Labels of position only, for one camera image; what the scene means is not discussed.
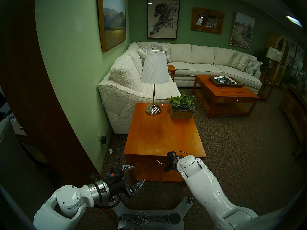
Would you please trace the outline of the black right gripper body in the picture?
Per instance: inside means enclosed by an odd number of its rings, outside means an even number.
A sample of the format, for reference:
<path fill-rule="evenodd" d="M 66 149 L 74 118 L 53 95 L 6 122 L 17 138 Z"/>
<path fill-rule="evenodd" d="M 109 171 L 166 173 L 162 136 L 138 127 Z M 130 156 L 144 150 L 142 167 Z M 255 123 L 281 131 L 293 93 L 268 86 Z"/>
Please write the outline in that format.
<path fill-rule="evenodd" d="M 171 170 L 179 172 L 177 168 L 177 164 L 180 161 L 180 156 L 178 156 L 174 151 L 167 153 L 167 163 L 164 168 L 164 172 L 169 172 Z"/>

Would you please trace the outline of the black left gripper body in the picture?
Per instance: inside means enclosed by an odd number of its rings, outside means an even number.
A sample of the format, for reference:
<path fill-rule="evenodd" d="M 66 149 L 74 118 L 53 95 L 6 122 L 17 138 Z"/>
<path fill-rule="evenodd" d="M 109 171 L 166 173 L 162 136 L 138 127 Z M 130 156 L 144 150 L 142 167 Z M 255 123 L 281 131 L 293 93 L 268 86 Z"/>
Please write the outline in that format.
<path fill-rule="evenodd" d="M 124 179 L 124 174 L 121 170 L 121 165 L 111 168 L 110 176 L 108 178 L 108 188 L 111 197 L 123 193 L 127 198 L 132 198 L 133 193 L 131 188 L 128 188 L 127 182 Z"/>

